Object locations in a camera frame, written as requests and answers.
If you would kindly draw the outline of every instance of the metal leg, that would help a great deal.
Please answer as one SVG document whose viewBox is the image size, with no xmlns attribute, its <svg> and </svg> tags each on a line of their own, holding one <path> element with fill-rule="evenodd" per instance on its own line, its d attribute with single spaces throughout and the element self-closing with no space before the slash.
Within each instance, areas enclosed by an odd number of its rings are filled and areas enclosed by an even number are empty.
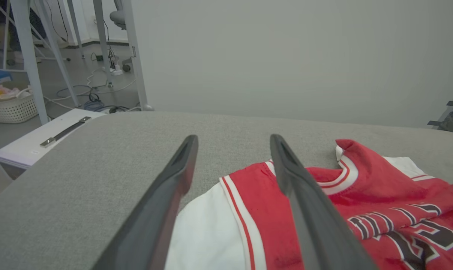
<svg viewBox="0 0 453 270">
<path fill-rule="evenodd" d="M 81 58 L 85 59 L 85 54 L 83 53 L 83 47 L 81 46 L 80 33 L 78 32 L 78 24 L 77 24 L 76 16 L 75 16 L 74 3 L 72 0 L 67 0 L 67 3 L 68 3 L 68 9 L 70 10 L 70 16 L 72 17 L 73 29 L 75 30 L 75 36 L 77 38 L 78 48 L 81 53 Z"/>
<path fill-rule="evenodd" d="M 38 1 L 38 13 L 40 15 L 40 20 L 42 21 L 43 27 L 45 28 L 46 36 L 50 41 L 54 41 L 53 34 L 51 32 L 52 26 L 50 24 L 50 21 L 48 20 L 48 14 L 47 14 L 47 9 L 45 8 L 45 4 L 43 1 Z M 65 67 L 65 63 L 62 60 L 62 55 L 60 54 L 60 49 L 58 48 L 58 44 L 56 42 L 52 42 L 51 46 L 53 48 L 53 54 L 55 55 L 55 58 L 57 59 L 58 66 L 60 67 L 60 71 L 63 75 L 63 79 L 65 80 L 67 84 L 67 88 L 70 92 L 70 95 L 72 96 L 72 100 L 75 103 L 75 107 L 80 107 L 81 104 L 78 102 L 78 98 L 74 92 L 74 89 L 71 84 L 70 77 L 67 72 L 67 68 Z"/>
<path fill-rule="evenodd" d="M 103 65 L 105 67 L 106 82 L 108 87 L 113 87 L 111 83 L 110 61 L 108 61 L 107 50 L 107 37 L 105 36 L 105 26 L 103 24 L 103 4 L 102 0 L 93 0 L 93 7 L 95 8 L 96 27 L 100 37 L 100 46 L 102 48 Z"/>
<path fill-rule="evenodd" d="M 3 37 L 3 69 L 7 69 L 7 53 L 8 53 L 8 27 L 10 24 L 10 0 L 7 0 L 7 14 L 5 19 L 5 33 Z"/>
<path fill-rule="evenodd" d="M 45 101 L 43 100 L 38 68 L 36 66 L 33 37 L 28 27 L 30 24 L 30 7 L 28 6 L 28 2 L 24 0 L 11 0 L 11 5 L 13 15 L 18 23 L 18 39 L 24 57 L 24 68 L 28 73 L 28 79 L 33 88 L 33 97 L 35 99 L 36 109 L 40 115 L 40 121 L 44 125 L 48 123 L 48 116 L 47 110 L 45 109 Z"/>
<path fill-rule="evenodd" d="M 6 26 L 6 27 L 5 27 L 5 40 L 7 41 L 7 40 L 8 40 L 8 24 L 11 23 L 11 24 L 12 24 L 13 26 L 15 26 L 15 27 L 16 27 L 16 24 L 15 24 L 15 22 L 10 18 L 10 15 L 9 15 L 10 9 L 8 9 L 7 12 L 5 12 L 5 11 L 2 9 L 2 7 L 0 7 L 0 12 L 3 13 L 3 15 L 4 15 L 6 18 L 8 18 L 8 20 L 7 20 L 6 23 L 5 23 L 5 26 Z M 42 41 L 43 41 L 44 43 L 46 43 L 46 41 L 40 36 L 40 34 L 38 34 L 38 31 L 35 29 L 35 27 L 33 27 L 33 25 L 31 25 L 31 24 L 30 24 L 30 27 L 31 27 L 31 29 L 33 30 L 33 32 L 35 32 L 35 33 L 37 34 L 37 36 L 39 36 L 39 37 L 42 39 Z M 36 51 L 38 51 L 38 53 L 39 53 L 41 56 L 45 57 L 45 55 L 40 51 L 39 48 L 37 48 L 36 46 L 34 46 L 34 48 L 35 48 Z"/>
<path fill-rule="evenodd" d="M 135 30 L 135 21 L 133 17 L 132 0 L 123 0 L 123 12 L 125 12 L 125 24 L 127 28 L 128 44 L 130 51 L 132 52 L 132 66 L 133 73 L 135 74 L 136 86 L 138 91 L 138 99 L 142 111 L 154 111 L 153 107 L 148 105 L 146 98 L 146 88 L 144 82 L 143 71 L 141 68 L 140 55 L 136 52 L 135 48 L 138 48 L 137 35 Z"/>
</svg>

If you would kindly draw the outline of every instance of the red stripe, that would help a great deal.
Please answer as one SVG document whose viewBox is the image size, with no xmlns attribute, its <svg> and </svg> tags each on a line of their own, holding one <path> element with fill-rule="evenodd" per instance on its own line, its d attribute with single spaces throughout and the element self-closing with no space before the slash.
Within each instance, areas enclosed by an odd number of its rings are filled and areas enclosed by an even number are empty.
<svg viewBox="0 0 453 270">
<path fill-rule="evenodd" d="M 415 177 L 412 177 L 411 179 L 420 178 L 420 177 L 423 177 L 423 176 L 428 176 L 428 174 L 422 174 L 422 175 L 419 175 L 419 176 L 415 176 Z"/>
<path fill-rule="evenodd" d="M 345 181 L 345 179 L 348 177 L 348 175 L 350 174 L 350 168 L 343 162 L 343 160 L 340 160 L 340 162 L 343 164 L 343 166 L 345 166 L 346 168 L 346 173 L 345 173 L 345 176 L 343 176 L 343 178 L 340 180 L 340 182 L 338 183 L 335 183 L 331 186 L 321 186 L 321 188 L 333 188 L 334 186 L 338 186 L 339 184 L 341 184 L 343 181 Z"/>
<path fill-rule="evenodd" d="M 237 215 L 240 218 L 240 222 L 241 222 L 241 225 L 243 226 L 243 230 L 245 231 L 245 235 L 247 236 L 248 251 L 250 253 L 250 265 L 252 265 L 252 270 L 255 270 L 254 248 L 252 246 L 252 241 L 250 240 L 250 234 L 248 233 L 247 224 L 245 224 L 245 221 L 243 220 L 243 217 L 240 214 L 240 211 L 238 210 L 237 203 L 235 202 L 235 199 L 233 198 L 233 194 L 231 193 L 230 187 L 228 186 L 227 182 L 225 181 L 225 178 L 222 177 L 222 180 L 223 180 L 223 184 L 226 186 L 226 189 L 228 190 L 228 194 L 230 195 L 231 201 L 233 202 L 235 211 L 237 212 Z"/>
</svg>

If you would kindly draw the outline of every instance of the cable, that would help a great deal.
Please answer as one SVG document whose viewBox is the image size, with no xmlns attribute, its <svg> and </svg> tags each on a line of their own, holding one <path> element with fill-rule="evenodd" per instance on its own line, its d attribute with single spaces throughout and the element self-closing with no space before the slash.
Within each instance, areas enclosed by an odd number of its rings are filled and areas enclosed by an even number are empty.
<svg viewBox="0 0 453 270">
<path fill-rule="evenodd" d="M 117 89 L 117 90 L 114 90 L 114 91 L 105 91 L 105 92 L 96 91 L 96 93 L 97 93 L 97 94 L 110 94 L 110 93 L 115 93 L 115 92 L 118 92 L 118 91 L 122 91 L 122 90 L 124 90 L 125 88 L 131 86 L 135 81 L 136 81 L 136 79 L 133 80 L 131 83 L 127 84 L 125 87 L 122 87 L 122 88 Z"/>
<path fill-rule="evenodd" d="M 111 68 L 115 68 L 115 63 L 113 63 L 113 61 L 111 60 L 111 57 L 114 57 L 114 59 L 116 60 L 116 56 L 115 56 L 115 53 L 113 52 L 113 50 L 111 49 L 111 42 L 110 42 L 110 30 L 108 29 L 108 25 L 107 23 L 105 22 L 105 20 L 103 20 L 103 23 L 105 24 L 105 27 L 106 27 L 106 37 L 108 38 L 108 49 L 109 49 L 109 52 L 108 52 L 108 59 L 110 60 L 110 66 Z"/>
<path fill-rule="evenodd" d="M 103 109 L 111 108 L 111 107 L 113 107 L 113 108 L 115 108 L 115 109 L 121 109 L 122 111 L 125 111 L 125 109 L 128 109 L 128 108 L 125 107 L 125 106 L 108 105 L 108 106 L 102 106 L 101 108 L 98 108 L 98 109 L 96 109 L 96 110 L 94 110 L 94 111 L 101 111 L 101 110 L 103 110 Z"/>
<path fill-rule="evenodd" d="M 74 85 L 73 87 L 87 87 L 87 88 L 90 89 L 89 91 L 91 91 L 91 87 L 89 87 L 88 85 L 78 84 L 78 85 Z M 58 91 L 57 91 L 57 97 L 62 98 L 62 99 L 66 99 L 66 98 L 71 97 L 71 96 L 64 97 L 64 96 L 60 96 L 60 95 L 59 95 L 59 93 L 60 93 L 61 91 L 65 91 L 65 90 L 68 90 L 68 88 L 64 88 L 64 89 L 58 90 Z"/>
<path fill-rule="evenodd" d="M 48 9 L 50 10 L 50 19 L 51 19 L 51 25 L 53 26 L 53 31 L 55 31 L 55 33 L 57 33 L 57 35 L 58 35 L 61 39 L 63 39 L 63 41 L 66 42 L 67 40 L 66 40 L 63 36 L 60 36 L 60 34 L 59 34 L 59 33 L 57 32 L 57 30 L 55 29 L 55 25 L 53 24 L 53 15 L 52 15 L 52 12 L 51 12 L 50 4 L 48 3 L 47 0 L 45 0 L 45 2 L 46 2 L 46 5 L 48 5 Z"/>
<path fill-rule="evenodd" d="M 72 107 L 70 107 L 70 106 L 65 106 L 65 105 L 63 105 L 62 103 L 56 102 L 56 101 L 54 101 L 53 99 L 49 99 L 48 97 L 43 96 L 43 98 L 47 100 L 47 102 L 45 102 L 45 105 L 46 105 L 47 103 L 49 103 L 49 102 L 52 102 L 52 103 L 57 104 L 58 106 L 62 106 L 62 107 L 64 107 L 64 108 L 66 108 L 66 109 L 71 109 L 71 110 L 74 109 L 74 108 L 72 108 Z"/>
<path fill-rule="evenodd" d="M 57 0 L 57 3 L 58 3 L 58 9 L 60 10 L 61 22 L 63 23 L 63 28 L 65 29 L 65 33 L 67 33 L 67 40 L 65 42 L 68 43 L 68 31 L 67 31 L 67 26 L 65 25 L 65 20 L 63 19 L 63 12 L 62 12 L 62 8 L 60 7 L 60 0 Z"/>
<path fill-rule="evenodd" d="M 140 109 L 141 110 L 141 107 L 140 106 L 134 106 L 133 108 L 128 109 L 127 111 L 133 111 L 133 110 L 136 110 L 136 109 Z"/>
<path fill-rule="evenodd" d="M 91 72 L 91 75 L 88 76 L 88 77 L 86 78 L 86 80 L 88 81 L 88 83 L 87 83 L 86 85 L 88 85 L 88 87 L 91 87 L 91 88 L 98 88 L 98 87 L 104 87 L 104 86 L 107 85 L 108 79 L 106 80 L 105 84 L 103 84 L 103 85 L 99 85 L 99 86 L 97 86 L 97 87 L 92 87 L 92 86 L 90 85 L 90 84 L 92 83 L 92 82 L 90 81 L 90 78 L 92 78 L 92 77 L 95 75 L 95 74 L 94 74 L 95 71 L 99 71 L 99 70 L 103 70 L 103 69 L 102 69 L 102 68 L 97 68 L 97 69 L 93 70 L 93 71 Z"/>
</svg>

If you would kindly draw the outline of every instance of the red jersey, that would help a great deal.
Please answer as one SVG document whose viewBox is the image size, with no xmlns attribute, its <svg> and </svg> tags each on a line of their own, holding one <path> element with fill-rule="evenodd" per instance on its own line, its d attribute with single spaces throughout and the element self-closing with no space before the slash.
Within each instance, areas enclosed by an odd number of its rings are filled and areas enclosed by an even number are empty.
<svg viewBox="0 0 453 270">
<path fill-rule="evenodd" d="M 409 164 L 402 172 L 355 141 L 337 140 L 337 144 L 343 149 L 341 169 L 307 170 L 379 268 L 453 269 L 453 185 L 420 170 L 414 175 Z M 251 269 L 256 268 L 259 246 L 258 239 L 249 236 L 253 226 L 261 236 L 268 270 L 308 265 L 302 262 L 290 204 L 278 187 L 271 162 L 234 172 L 221 184 L 244 231 Z M 254 224 L 243 220 L 239 204 Z"/>
<path fill-rule="evenodd" d="M 381 269 L 453 269 L 453 185 L 408 157 L 337 140 L 340 169 L 307 168 Z M 165 269 L 304 269 L 271 161 L 220 178 L 180 212 Z"/>
</svg>

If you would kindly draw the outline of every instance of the black cable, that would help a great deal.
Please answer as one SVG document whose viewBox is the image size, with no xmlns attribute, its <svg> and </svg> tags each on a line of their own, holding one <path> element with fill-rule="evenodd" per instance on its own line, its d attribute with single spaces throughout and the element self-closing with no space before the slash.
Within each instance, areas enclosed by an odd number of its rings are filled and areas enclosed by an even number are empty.
<svg viewBox="0 0 453 270">
<path fill-rule="evenodd" d="M 65 33 L 67 33 L 67 40 L 65 42 L 68 43 L 68 31 L 67 31 L 67 26 L 65 25 L 65 20 L 63 20 L 63 12 L 62 12 L 62 8 L 60 7 L 60 0 L 57 0 L 57 3 L 58 3 L 58 9 L 60 10 L 61 22 L 63 23 L 63 28 L 65 29 Z"/>
<path fill-rule="evenodd" d="M 94 111 L 102 111 L 102 110 L 104 110 L 104 109 L 106 109 L 106 108 L 112 108 L 112 109 L 114 109 L 114 110 L 120 109 L 120 110 L 122 110 L 122 111 L 125 111 L 125 109 L 126 109 L 126 110 L 129 110 L 129 108 L 127 108 L 127 107 L 125 107 L 125 106 L 108 105 L 108 106 L 102 106 L 101 108 L 98 108 L 98 109 L 96 109 L 96 110 L 94 110 Z"/>
<path fill-rule="evenodd" d="M 90 93 L 88 94 L 88 99 L 91 101 L 91 102 L 100 102 L 100 97 L 98 97 L 97 94 L 95 93 L 92 93 L 93 91 L 93 88 L 90 88 Z"/>
<path fill-rule="evenodd" d="M 115 56 L 115 53 L 113 53 L 113 50 L 111 49 L 111 43 L 110 43 L 110 30 L 108 29 L 108 25 L 107 23 L 105 22 L 105 20 L 103 20 L 103 23 L 105 24 L 105 27 L 106 27 L 106 37 L 108 38 L 108 59 L 110 60 L 110 67 L 111 68 L 115 68 L 115 63 L 113 62 L 113 60 L 111 59 L 113 57 L 113 59 L 117 59 L 116 56 Z"/>
<path fill-rule="evenodd" d="M 55 25 L 53 24 L 53 15 L 51 13 L 51 7 L 50 7 L 50 4 L 48 3 L 48 1 L 45 1 L 46 2 L 46 5 L 48 5 L 48 9 L 50 10 L 50 19 L 51 19 L 51 26 L 53 26 L 53 31 L 55 31 L 55 33 L 61 38 L 63 39 L 63 41 L 66 42 L 65 38 L 63 36 L 60 36 L 60 34 L 57 32 L 57 30 L 55 29 Z"/>
</svg>

